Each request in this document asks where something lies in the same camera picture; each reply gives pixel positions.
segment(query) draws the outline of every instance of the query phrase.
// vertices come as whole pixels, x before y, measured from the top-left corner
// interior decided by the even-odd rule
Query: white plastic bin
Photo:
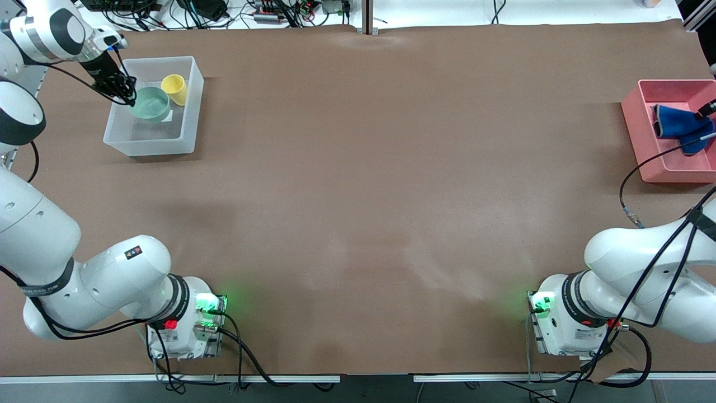
[[[171,103],[169,116],[160,123],[138,119],[129,107],[112,104],[104,142],[128,156],[160,156],[194,152],[204,78],[194,57],[127,59],[125,66],[137,78],[137,89],[161,87],[164,77],[179,74],[187,85],[186,105]]]

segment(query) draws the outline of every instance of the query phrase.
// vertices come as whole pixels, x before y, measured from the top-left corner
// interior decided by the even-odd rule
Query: pink plastic bin
[[[671,147],[678,140],[660,140],[654,132],[656,104],[696,112],[705,103],[716,99],[714,80],[641,80],[621,103],[634,155],[639,163]],[[674,151],[656,158],[639,170],[642,180],[649,183],[712,183],[716,182],[716,147],[713,144],[693,156]]]

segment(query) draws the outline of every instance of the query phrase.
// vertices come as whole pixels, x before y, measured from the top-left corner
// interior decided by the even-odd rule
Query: brown table
[[[272,374],[525,371],[526,291],[584,269],[591,236],[630,225],[616,197],[634,165],[619,102],[639,79],[709,77],[678,21],[128,39],[126,58],[196,58],[196,151],[122,155],[102,143],[109,103],[51,71],[34,185],[79,222],[80,261],[136,234],[161,239],[173,272],[229,294]],[[15,172],[31,166],[22,149]],[[626,197],[651,225],[703,191],[637,179]],[[151,373],[134,331],[41,341],[21,293],[0,287],[1,375]],[[716,371],[716,346],[646,333],[654,370]],[[182,369],[235,373],[232,348]]]

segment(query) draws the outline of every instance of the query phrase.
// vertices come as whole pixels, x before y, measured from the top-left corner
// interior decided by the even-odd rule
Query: blue cloth
[[[694,113],[688,110],[669,108],[668,106],[656,105],[654,107],[654,131],[658,138],[677,138],[680,144],[686,144],[699,137],[714,132],[714,123],[709,119],[696,119]],[[685,155],[692,156],[709,145],[711,139],[697,141],[682,148]]]

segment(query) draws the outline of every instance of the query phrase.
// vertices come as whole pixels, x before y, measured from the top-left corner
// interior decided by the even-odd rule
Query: yellow cup
[[[162,80],[162,90],[164,90],[169,98],[179,106],[186,103],[186,82],[184,77],[178,74],[168,75]]]

